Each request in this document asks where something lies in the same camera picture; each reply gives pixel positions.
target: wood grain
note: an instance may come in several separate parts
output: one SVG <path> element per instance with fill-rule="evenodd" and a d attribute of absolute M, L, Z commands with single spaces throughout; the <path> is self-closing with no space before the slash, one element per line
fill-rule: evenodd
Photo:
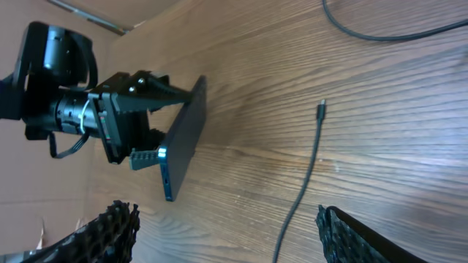
<path fill-rule="evenodd" d="M 465 1 L 330 5 L 380 35 L 468 15 Z M 314 223 L 323 204 L 425 260 L 465 262 L 467 33 L 365 42 L 331 26 L 321 1 L 183 1 L 115 42 L 108 72 L 166 72 L 185 89 L 208 76 L 208 120 L 178 199 L 164 201 L 158 167 L 107 164 L 97 144 L 88 214 L 112 199 L 140 204 L 136 262 L 269 262 L 327 99 L 316 170 L 280 261 L 325 261 Z M 176 113 L 151 122 L 167 129 Z"/>

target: wall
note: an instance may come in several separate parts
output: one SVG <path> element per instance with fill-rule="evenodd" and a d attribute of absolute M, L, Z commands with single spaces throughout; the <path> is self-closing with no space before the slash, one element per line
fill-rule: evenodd
<path fill-rule="evenodd" d="M 122 26 L 134 26 L 166 10 L 179 0 L 63 0 Z"/>
<path fill-rule="evenodd" d="M 107 49 L 117 35 L 45 1 L 0 0 L 1 78 L 13 70 L 23 31 L 34 20 L 92 38 L 98 68 L 104 72 Z M 0 254 L 34 249 L 42 220 L 46 245 L 73 232 L 83 216 L 94 141 L 73 156 L 55 160 L 47 142 L 26 140 L 21 121 L 0 120 L 0 131 Z M 59 134 L 58 149 L 69 148 L 77 139 Z"/>

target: black cable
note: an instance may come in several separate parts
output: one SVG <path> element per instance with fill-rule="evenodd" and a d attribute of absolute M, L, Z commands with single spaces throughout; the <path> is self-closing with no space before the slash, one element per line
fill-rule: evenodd
<path fill-rule="evenodd" d="M 322 100 L 317 106 L 317 129 L 315 130 L 315 141 L 314 147 L 312 148 L 312 157 L 310 159 L 309 167 L 307 168 L 306 177 L 304 178 L 304 182 L 302 184 L 301 190 L 299 191 L 298 197 L 292 204 L 290 212 L 287 214 L 286 219 L 284 220 L 283 226 L 281 227 L 281 231 L 278 235 L 278 240 L 276 241 L 275 252 L 273 255 L 273 263 L 278 262 L 279 256 L 279 249 L 281 248 L 281 244 L 283 241 L 284 234 L 286 233 L 287 226 L 290 224 L 292 216 L 294 215 L 296 209 L 298 209 L 299 204 L 301 203 L 302 197 L 306 193 L 307 185 L 309 184 L 310 177 L 312 175 L 312 170 L 314 169 L 315 159 L 317 158 L 317 151 L 319 149 L 319 141 L 320 141 L 320 132 L 322 130 L 322 123 L 325 119 L 325 112 L 327 110 L 327 106 L 325 104 L 325 100 Z"/>
<path fill-rule="evenodd" d="M 83 134 L 83 136 L 81 136 L 81 138 L 70 149 L 61 153 L 57 153 L 56 136 L 53 132 L 50 132 L 49 133 L 50 156 L 52 156 L 52 158 L 54 159 L 62 159 L 64 157 L 67 157 L 70 154 L 76 153 L 78 150 L 81 149 L 81 147 L 83 147 L 83 145 L 88 140 L 88 138 L 89 138 L 89 133 L 85 132 L 85 134 Z"/>
<path fill-rule="evenodd" d="M 445 31 L 449 31 L 455 28 L 459 28 L 462 26 L 468 26 L 468 19 L 462 20 L 457 23 L 450 24 L 448 26 L 443 26 L 435 29 L 431 29 L 428 31 L 423 31 L 420 33 L 415 33 L 415 34 L 408 34 L 408 35 L 403 35 L 403 36 L 395 36 L 395 37 L 374 37 L 374 36 L 369 36 L 365 34 L 358 33 L 356 31 L 353 31 L 351 29 L 348 29 L 347 27 L 343 26 L 338 22 L 331 14 L 330 10 L 328 9 L 327 5 L 327 0 L 322 0 L 323 3 L 323 9 L 325 10 L 325 14 L 327 15 L 327 18 L 329 21 L 336 26 L 339 30 L 343 31 L 346 34 L 349 34 L 352 37 L 357 37 L 360 39 L 364 40 L 373 40 L 373 41 L 409 41 L 409 40 L 415 40 L 415 39 L 422 39 L 424 37 L 430 37 L 432 35 L 442 33 Z"/>

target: wooden tabletop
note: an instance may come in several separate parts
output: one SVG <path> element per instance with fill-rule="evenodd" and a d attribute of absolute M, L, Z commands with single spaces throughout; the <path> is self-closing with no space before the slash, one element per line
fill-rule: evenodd
<path fill-rule="evenodd" d="M 468 16 L 458 1 L 332 1 L 367 34 Z M 120 38 L 108 72 L 208 78 L 208 116 L 175 202 L 159 168 L 107 163 L 100 142 L 88 215 L 136 202 L 135 262 L 269 262 L 303 182 L 315 109 L 327 99 L 316 169 L 280 262 L 324 262 L 317 206 L 334 205 L 430 262 L 468 259 L 468 28 L 367 42 L 334 28 L 318 0 L 186 0 Z M 179 107 L 151 116 L 167 130 Z"/>

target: cable connector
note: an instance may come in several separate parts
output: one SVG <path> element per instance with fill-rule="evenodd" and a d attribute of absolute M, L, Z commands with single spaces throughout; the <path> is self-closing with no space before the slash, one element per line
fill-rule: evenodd
<path fill-rule="evenodd" d="M 318 121 L 323 121 L 325 119 L 325 112 L 327 111 L 327 104 L 325 103 L 325 100 L 322 99 L 322 102 L 320 102 L 319 105 L 317 105 L 317 117 L 316 119 Z"/>

